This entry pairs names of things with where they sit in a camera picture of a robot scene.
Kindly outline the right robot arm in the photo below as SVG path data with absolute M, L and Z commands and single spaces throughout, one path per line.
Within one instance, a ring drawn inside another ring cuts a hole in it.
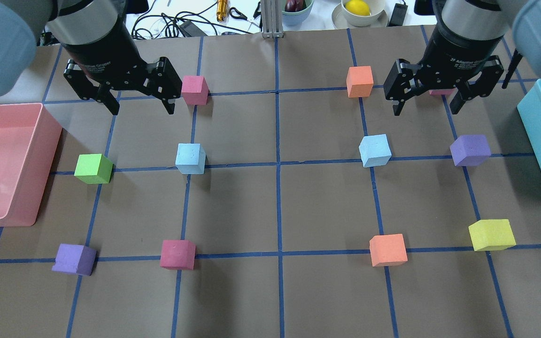
M 520 60 L 541 79 L 541 0 L 424 0 L 437 20 L 417 63 L 398 59 L 384 82 L 384 94 L 400 115 L 404 103 L 429 90 L 456 89 L 449 108 L 459 113 L 485 98 L 502 76 L 507 86 Z

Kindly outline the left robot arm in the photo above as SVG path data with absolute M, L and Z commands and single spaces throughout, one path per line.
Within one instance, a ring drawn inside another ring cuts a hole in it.
M 43 28 L 69 54 L 64 77 L 80 99 L 117 115 L 112 91 L 137 91 L 174 113 L 181 78 L 165 56 L 153 63 L 141 58 L 111 0 L 0 0 L 0 96 L 34 60 Z

